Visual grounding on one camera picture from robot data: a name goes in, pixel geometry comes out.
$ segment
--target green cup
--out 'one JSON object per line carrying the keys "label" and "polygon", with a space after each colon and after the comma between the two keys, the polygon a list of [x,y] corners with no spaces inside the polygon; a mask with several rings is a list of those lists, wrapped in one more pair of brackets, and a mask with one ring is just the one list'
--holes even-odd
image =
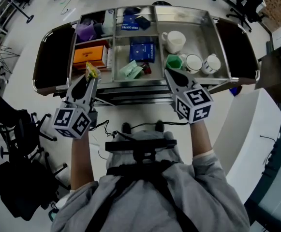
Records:
{"label": "green cup", "polygon": [[178,55],[169,54],[166,60],[166,67],[173,69],[181,69],[182,60]]}

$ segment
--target purple bag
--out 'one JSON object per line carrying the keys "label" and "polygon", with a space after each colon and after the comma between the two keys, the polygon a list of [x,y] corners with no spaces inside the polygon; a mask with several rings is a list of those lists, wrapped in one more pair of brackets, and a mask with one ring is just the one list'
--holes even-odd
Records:
{"label": "purple bag", "polygon": [[94,20],[91,20],[89,24],[86,22],[79,24],[76,28],[76,33],[80,42],[95,40],[97,35],[94,30]]}

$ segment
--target red item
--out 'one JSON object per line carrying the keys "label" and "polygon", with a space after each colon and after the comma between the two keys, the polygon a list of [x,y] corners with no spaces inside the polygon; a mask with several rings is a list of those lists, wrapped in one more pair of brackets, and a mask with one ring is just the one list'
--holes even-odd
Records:
{"label": "red item", "polygon": [[149,63],[144,63],[140,67],[143,68],[145,74],[151,74],[152,73]]}

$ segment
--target white mug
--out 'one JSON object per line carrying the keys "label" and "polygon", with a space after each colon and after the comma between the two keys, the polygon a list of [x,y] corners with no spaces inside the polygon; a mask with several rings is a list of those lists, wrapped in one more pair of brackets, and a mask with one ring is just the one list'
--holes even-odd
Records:
{"label": "white mug", "polygon": [[221,68],[221,61],[215,54],[211,54],[206,58],[202,67],[202,72],[206,75],[214,74]]}
{"label": "white mug", "polygon": [[184,34],[179,31],[164,32],[161,37],[166,41],[165,48],[171,54],[181,51],[186,41]]}
{"label": "white mug", "polygon": [[186,67],[191,74],[196,74],[203,67],[203,61],[195,54],[190,54],[185,59]]}

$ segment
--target gray shirt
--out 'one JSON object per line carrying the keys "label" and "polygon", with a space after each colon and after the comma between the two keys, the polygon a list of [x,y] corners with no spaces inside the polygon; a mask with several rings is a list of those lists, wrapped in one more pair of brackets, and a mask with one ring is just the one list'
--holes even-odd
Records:
{"label": "gray shirt", "polygon": [[[140,131],[138,140],[173,139],[170,132]],[[163,172],[176,205],[191,219],[199,232],[243,232],[250,224],[236,191],[227,184],[224,171],[213,151],[197,156],[191,165],[183,164],[177,148],[161,150],[156,160],[176,161]],[[107,168],[133,164],[132,154],[111,154]],[[107,175],[99,182],[74,192],[53,221],[52,232],[84,232],[89,221],[115,187],[118,176]],[[112,204],[102,232],[181,231],[176,214],[151,183],[135,181]]]}

